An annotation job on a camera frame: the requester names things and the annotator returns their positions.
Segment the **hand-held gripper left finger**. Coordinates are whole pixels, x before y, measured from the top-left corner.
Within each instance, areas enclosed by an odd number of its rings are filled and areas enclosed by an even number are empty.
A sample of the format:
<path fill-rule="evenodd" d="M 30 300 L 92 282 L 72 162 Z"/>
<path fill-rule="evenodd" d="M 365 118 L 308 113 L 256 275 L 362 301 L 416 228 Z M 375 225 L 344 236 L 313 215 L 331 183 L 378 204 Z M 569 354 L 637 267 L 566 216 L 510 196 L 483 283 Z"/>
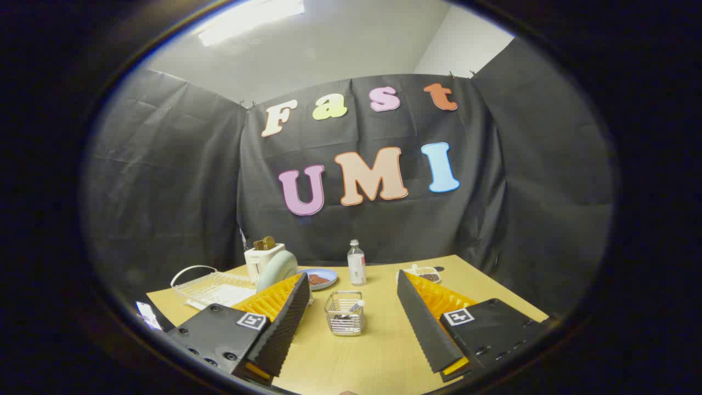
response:
<path fill-rule="evenodd" d="M 211 303 L 167 335 L 225 374 L 254 382 L 279 377 L 311 290 L 297 273 L 226 307 Z"/>

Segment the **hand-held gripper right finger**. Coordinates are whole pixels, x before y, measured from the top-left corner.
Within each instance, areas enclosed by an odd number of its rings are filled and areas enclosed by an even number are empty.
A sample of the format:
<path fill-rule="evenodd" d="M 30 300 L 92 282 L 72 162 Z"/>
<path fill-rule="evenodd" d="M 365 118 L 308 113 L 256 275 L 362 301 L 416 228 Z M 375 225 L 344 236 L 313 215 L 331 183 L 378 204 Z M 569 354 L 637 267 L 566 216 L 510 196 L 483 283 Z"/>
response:
<path fill-rule="evenodd" d="M 476 379 L 525 353 L 548 329 L 499 298 L 464 295 L 401 270 L 397 296 L 432 372 Z"/>

